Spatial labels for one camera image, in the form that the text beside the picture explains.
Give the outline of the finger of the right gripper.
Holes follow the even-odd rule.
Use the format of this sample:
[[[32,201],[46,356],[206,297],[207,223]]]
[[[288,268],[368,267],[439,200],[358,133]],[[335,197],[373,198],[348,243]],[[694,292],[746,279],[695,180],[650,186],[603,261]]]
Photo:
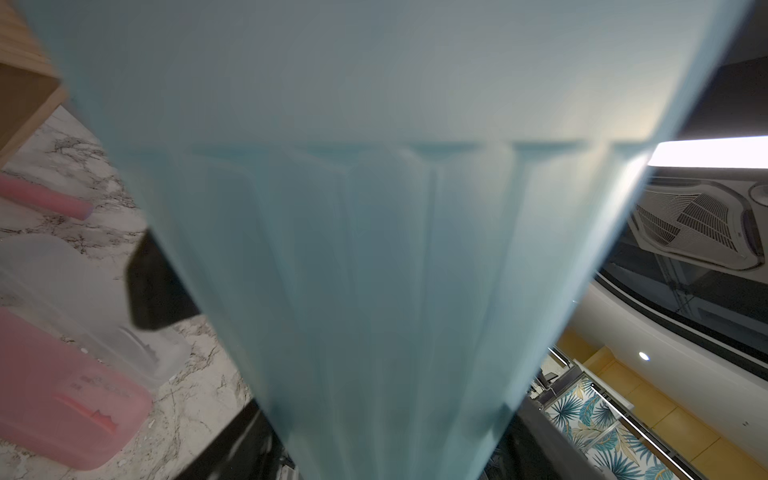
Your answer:
[[[125,269],[131,322],[159,331],[201,314],[152,232],[146,230]]]

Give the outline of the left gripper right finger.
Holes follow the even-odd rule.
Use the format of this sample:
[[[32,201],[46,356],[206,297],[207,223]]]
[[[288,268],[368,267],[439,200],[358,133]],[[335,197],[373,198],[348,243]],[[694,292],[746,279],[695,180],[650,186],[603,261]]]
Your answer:
[[[604,479],[586,457],[525,398],[480,479]]]

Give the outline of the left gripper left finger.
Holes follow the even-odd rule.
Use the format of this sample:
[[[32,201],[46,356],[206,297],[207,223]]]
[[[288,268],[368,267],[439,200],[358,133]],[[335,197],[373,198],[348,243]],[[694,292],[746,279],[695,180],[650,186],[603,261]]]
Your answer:
[[[255,400],[248,402],[176,480],[287,479],[294,462]]]

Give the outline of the clear pencil case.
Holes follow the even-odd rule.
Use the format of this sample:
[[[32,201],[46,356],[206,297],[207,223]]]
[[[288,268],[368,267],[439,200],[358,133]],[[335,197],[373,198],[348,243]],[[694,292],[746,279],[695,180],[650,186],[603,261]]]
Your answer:
[[[1,305],[149,390],[172,380],[192,351],[173,329],[134,328],[123,282],[50,235],[1,241]]]

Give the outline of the pink pencil case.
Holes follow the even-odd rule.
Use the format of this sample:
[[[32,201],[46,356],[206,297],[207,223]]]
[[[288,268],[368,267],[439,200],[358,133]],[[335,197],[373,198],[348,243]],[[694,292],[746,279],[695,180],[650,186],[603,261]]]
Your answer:
[[[138,433],[147,389],[24,319],[1,311],[1,438],[94,470]]]

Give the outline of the teal pencil case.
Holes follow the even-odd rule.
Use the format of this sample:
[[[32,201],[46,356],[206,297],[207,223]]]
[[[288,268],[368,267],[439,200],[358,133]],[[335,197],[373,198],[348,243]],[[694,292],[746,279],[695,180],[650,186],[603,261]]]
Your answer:
[[[475,479],[747,1],[21,1],[308,479]]]

